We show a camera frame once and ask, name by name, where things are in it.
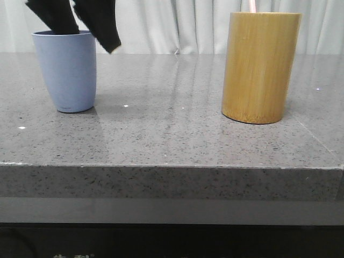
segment pink straw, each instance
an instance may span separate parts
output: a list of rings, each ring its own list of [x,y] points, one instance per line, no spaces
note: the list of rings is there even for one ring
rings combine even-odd
[[[250,12],[256,12],[256,1],[255,0],[249,0],[249,11]]]

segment granite countertop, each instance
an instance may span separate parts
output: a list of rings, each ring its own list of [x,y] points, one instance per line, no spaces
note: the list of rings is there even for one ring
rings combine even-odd
[[[89,111],[55,110],[34,54],[0,54],[0,196],[344,199],[344,59],[296,56],[284,118],[221,114],[223,55],[99,54]]]

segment speckled stone surface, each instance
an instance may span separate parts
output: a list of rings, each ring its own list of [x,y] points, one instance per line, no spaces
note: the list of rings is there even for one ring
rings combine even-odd
[[[223,55],[97,61],[95,107],[65,114],[34,54],[0,54],[1,196],[343,199],[342,56],[297,56],[271,125],[221,114]]]

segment bamboo container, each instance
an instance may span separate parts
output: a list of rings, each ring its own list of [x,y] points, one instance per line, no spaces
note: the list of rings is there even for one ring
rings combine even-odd
[[[231,13],[222,113],[250,124],[282,119],[300,13]]]

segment curtain fold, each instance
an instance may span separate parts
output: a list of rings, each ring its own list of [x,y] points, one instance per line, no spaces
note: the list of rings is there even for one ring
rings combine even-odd
[[[0,52],[34,52],[31,33],[48,29],[25,2],[0,0]],[[260,12],[303,14],[298,54],[343,54],[343,0],[256,3]],[[122,46],[114,53],[225,54],[230,13],[237,11],[249,11],[248,0],[117,0]],[[105,53],[99,44],[97,51]]]

